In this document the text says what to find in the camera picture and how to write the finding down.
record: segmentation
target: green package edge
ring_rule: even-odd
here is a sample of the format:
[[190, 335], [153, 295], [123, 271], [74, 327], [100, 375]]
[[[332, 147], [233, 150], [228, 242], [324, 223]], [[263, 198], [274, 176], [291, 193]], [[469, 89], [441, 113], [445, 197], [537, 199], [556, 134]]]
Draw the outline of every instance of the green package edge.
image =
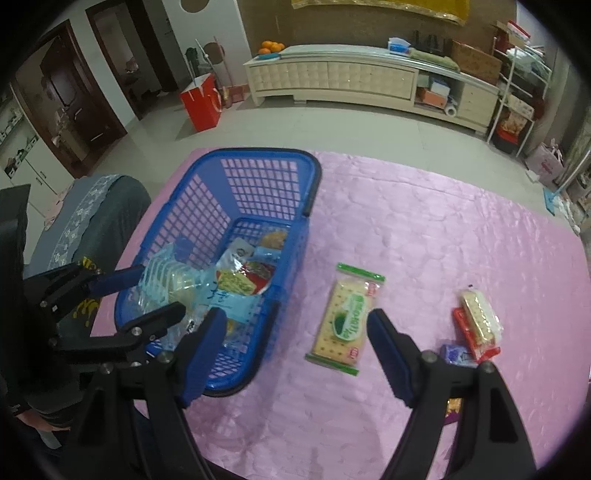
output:
[[[374, 280], [381, 283], [386, 281], [386, 277], [384, 277], [383, 275], [370, 272], [369, 270], [364, 270], [363, 268], [357, 268], [352, 265], [347, 265], [346, 263], [338, 263], [336, 269], [346, 273], [357, 275], [358, 277], [369, 278], [370, 280]], [[305, 354], [304, 358], [313, 364], [321, 365], [323, 367], [329, 367], [334, 370], [339, 370], [346, 374], [353, 375], [354, 377], [357, 377], [357, 374], [359, 373], [358, 368], [350, 367], [335, 360], [330, 360], [328, 358], [324, 358], [313, 353]]]

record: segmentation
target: green towel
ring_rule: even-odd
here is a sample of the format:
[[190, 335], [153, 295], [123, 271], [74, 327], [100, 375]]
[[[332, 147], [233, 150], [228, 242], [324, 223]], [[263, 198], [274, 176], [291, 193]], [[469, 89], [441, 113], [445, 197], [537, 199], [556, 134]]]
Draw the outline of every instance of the green towel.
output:
[[426, 61], [427, 63], [434, 63], [435, 65], [439, 65], [440, 67], [453, 70], [454, 72], [460, 72], [460, 67], [450, 57], [440, 57], [438, 55], [433, 55], [432, 53], [428, 53], [426, 51], [417, 50], [416, 48], [409, 48], [408, 51], [409, 57], [413, 60], [421, 60]]

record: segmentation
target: paper roll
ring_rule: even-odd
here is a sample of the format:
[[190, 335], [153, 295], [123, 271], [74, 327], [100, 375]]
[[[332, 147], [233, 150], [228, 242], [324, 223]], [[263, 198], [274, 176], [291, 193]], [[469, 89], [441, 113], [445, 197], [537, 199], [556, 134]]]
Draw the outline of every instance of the paper roll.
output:
[[456, 116], [457, 115], [457, 109], [452, 103], [448, 103], [445, 106], [445, 108], [443, 109], [443, 111], [445, 112], [445, 114], [447, 116]]

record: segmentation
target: doorway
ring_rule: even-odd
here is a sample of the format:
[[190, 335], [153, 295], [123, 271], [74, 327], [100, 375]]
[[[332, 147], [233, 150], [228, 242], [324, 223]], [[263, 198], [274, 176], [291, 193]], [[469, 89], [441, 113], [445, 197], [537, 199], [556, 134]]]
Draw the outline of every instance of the doorway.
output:
[[106, 0], [88, 8], [86, 15], [111, 72], [138, 118], [155, 104], [157, 96], [178, 89], [142, 0]]
[[25, 114], [62, 165], [87, 174], [126, 134], [81, 55], [69, 21], [38, 42], [13, 79]]

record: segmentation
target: brown wall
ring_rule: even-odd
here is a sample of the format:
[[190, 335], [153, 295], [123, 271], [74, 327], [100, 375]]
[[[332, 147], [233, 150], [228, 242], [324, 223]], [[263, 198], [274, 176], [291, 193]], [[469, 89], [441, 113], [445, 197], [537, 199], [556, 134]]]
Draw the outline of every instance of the brown wall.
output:
[[326, 5], [293, 10], [290, 0], [238, 0], [251, 51], [263, 40], [285, 45], [344, 43], [385, 47], [388, 37], [412, 40], [414, 30], [451, 37], [488, 51], [496, 20], [514, 20], [515, 0], [472, 0], [465, 26], [391, 8]]

